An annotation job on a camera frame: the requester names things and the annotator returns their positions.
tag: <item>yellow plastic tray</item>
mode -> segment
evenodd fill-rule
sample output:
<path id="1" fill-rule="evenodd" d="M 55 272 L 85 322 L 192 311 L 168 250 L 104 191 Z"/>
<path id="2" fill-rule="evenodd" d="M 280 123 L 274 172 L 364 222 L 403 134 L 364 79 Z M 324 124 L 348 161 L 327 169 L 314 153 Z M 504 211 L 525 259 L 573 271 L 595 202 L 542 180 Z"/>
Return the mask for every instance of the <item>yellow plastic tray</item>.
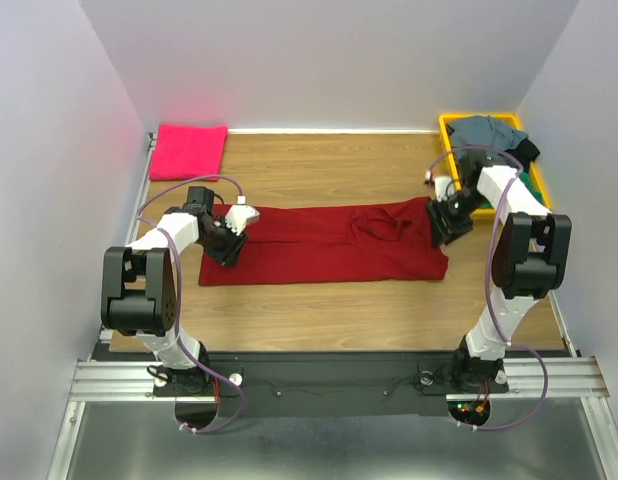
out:
<path id="1" fill-rule="evenodd" d="M 442 142 L 442 148 L 444 148 L 445 152 L 447 150 L 451 150 L 451 141 L 449 140 L 449 135 L 447 134 L 447 124 L 460 118 L 473 117 L 474 115 L 489 115 L 496 120 L 502 120 L 516 130 L 523 130 L 518 117 L 511 113 L 445 113 L 440 115 L 440 118 L 438 119 L 440 124 L 440 141 Z M 447 163 L 447 172 L 453 179 L 454 187 L 459 189 L 460 177 L 458 176 L 458 169 L 456 168 L 456 162 L 453 158 L 453 154 L 447 155 L 445 160 Z M 545 184 L 540 177 L 540 172 L 538 171 L 538 167 L 535 162 L 531 162 L 531 166 L 529 167 L 529 179 L 531 180 L 531 185 L 533 185 L 533 188 L 535 188 L 542 195 L 542 203 L 544 206 L 551 210 L 551 202 L 549 201 Z M 472 218 L 474 220 L 493 220 L 495 215 L 496 212 L 493 208 L 479 208 L 472 214 Z"/>

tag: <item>folded pink towel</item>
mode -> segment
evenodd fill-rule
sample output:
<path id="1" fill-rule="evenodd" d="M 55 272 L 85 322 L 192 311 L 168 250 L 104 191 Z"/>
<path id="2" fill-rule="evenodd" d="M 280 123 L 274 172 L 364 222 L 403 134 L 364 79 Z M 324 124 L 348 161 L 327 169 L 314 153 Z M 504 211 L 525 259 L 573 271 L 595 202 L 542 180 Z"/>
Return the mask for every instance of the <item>folded pink towel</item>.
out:
<path id="1" fill-rule="evenodd" d="M 160 125 L 149 180 L 188 180 L 220 172 L 227 127 Z"/>

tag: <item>wooden floor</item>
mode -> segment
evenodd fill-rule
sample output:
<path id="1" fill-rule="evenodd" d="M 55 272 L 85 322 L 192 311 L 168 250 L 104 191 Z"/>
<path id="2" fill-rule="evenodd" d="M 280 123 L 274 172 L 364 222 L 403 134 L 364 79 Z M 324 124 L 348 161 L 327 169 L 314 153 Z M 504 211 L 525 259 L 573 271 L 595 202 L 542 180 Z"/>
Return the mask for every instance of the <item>wooden floor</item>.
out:
<path id="1" fill-rule="evenodd" d="M 251 205 L 307 207 L 407 200 L 429 195 L 423 174 L 441 152 L 436 135 L 230 135 L 222 173 L 235 177 Z M 171 183 L 150 185 L 149 195 Z M 229 201 L 233 186 L 211 186 Z M 186 187 L 152 204 L 157 221 L 181 205 Z M 140 234 L 146 231 L 141 228 Z M 490 226 L 445 248 L 442 282 L 384 281 L 283 286 L 199 287 L 202 250 L 182 256 L 184 328 L 210 350 L 454 349 L 484 307 Z M 517 343 L 561 348 L 547 300 L 525 318 Z M 114 335 L 111 350 L 142 350 Z"/>

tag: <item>red cloth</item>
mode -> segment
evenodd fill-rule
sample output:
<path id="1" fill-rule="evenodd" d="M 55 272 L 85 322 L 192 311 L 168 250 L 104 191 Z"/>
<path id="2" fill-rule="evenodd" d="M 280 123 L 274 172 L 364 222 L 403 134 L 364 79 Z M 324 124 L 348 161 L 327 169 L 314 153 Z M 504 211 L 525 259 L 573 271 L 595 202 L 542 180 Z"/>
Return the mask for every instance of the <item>red cloth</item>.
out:
<path id="1" fill-rule="evenodd" d="M 235 268 L 202 257 L 199 284 L 256 285 L 442 280 L 448 259 L 431 247 L 427 198 L 353 207 L 257 207 Z M 225 213 L 227 207 L 219 209 Z"/>
<path id="2" fill-rule="evenodd" d="M 227 127 L 160 125 L 149 165 L 149 180 L 188 180 L 201 175 L 217 175 L 226 138 Z"/>

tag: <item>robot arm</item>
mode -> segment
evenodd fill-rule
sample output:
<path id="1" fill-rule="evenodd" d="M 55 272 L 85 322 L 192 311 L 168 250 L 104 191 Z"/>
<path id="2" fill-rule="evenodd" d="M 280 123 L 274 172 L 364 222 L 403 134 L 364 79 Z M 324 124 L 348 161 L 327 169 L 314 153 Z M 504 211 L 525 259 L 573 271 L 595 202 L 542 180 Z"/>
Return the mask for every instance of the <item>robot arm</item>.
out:
<path id="1" fill-rule="evenodd" d="M 175 331 L 176 292 L 165 230 L 174 240 L 178 255 L 193 243 L 201 244 L 205 255 L 225 267 L 235 266 L 247 240 L 245 228 L 259 213 L 248 205 L 233 205 L 227 215 L 213 215 L 214 192 L 190 187 L 186 203 L 163 215 L 155 228 L 126 247 L 105 252 L 101 319 L 105 327 L 135 336 L 163 363 L 167 377 L 184 372 L 199 375 L 194 363 L 178 346 L 205 365 L 204 346 L 183 328 Z"/>
<path id="2" fill-rule="evenodd" d="M 458 164 L 461 188 L 447 197 L 446 186 L 437 186 L 437 201 L 427 204 L 434 247 L 449 244 L 473 228 L 470 214 L 488 201 L 498 205 L 516 170 L 494 164 L 485 154 L 467 152 Z M 520 179 L 515 179 L 504 199 L 499 219 L 504 225 L 490 262 L 494 287 L 490 300 L 500 332 L 511 339 L 525 314 L 564 278 L 571 220 L 555 215 L 540 204 Z M 530 251 L 533 244 L 538 251 Z M 504 383 L 505 343 L 488 305 L 477 325 L 463 337 L 454 355 L 453 375 Z"/>

